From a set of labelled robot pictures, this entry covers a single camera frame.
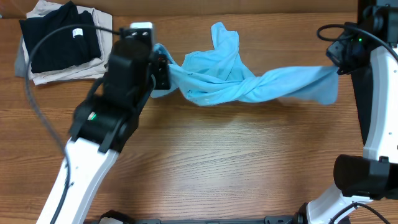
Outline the light blue printed t-shirt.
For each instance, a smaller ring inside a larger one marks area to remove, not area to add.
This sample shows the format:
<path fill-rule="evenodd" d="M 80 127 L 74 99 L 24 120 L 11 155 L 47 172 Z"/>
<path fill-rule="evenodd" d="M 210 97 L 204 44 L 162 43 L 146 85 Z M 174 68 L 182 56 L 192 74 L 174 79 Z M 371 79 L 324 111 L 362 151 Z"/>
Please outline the light blue printed t-shirt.
<path fill-rule="evenodd" d="M 280 67 L 255 76 L 239 55 L 239 35 L 223 23 L 211 27 L 213 49 L 187 54 L 181 65 L 162 44 L 154 49 L 170 60 L 169 90 L 154 90 L 153 98 L 179 89 L 198 106 L 213 106 L 230 101 L 261 103 L 276 98 L 296 98 L 333 104 L 338 97 L 336 66 Z"/>

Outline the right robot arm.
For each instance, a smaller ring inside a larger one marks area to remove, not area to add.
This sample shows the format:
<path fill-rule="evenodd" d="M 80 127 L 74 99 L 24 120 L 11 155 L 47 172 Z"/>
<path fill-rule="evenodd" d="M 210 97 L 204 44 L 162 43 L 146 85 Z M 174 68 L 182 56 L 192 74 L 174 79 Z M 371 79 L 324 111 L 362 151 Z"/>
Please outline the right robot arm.
<path fill-rule="evenodd" d="M 336 158 L 333 184 L 284 223 L 349 223 L 358 207 L 397 198 L 397 2 L 362 0 L 326 56 L 351 75 L 363 155 Z"/>

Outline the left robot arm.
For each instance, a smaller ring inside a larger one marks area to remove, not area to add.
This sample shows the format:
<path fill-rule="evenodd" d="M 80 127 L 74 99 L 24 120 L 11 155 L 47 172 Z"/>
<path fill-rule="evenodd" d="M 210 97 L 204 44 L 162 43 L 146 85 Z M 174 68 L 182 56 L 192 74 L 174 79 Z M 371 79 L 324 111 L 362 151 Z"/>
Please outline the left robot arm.
<path fill-rule="evenodd" d="M 153 90 L 170 89 L 169 61 L 155 50 L 154 25 L 118 31 L 108 71 L 77 106 L 57 179 L 38 223 L 83 223 L 104 177 L 139 125 Z"/>

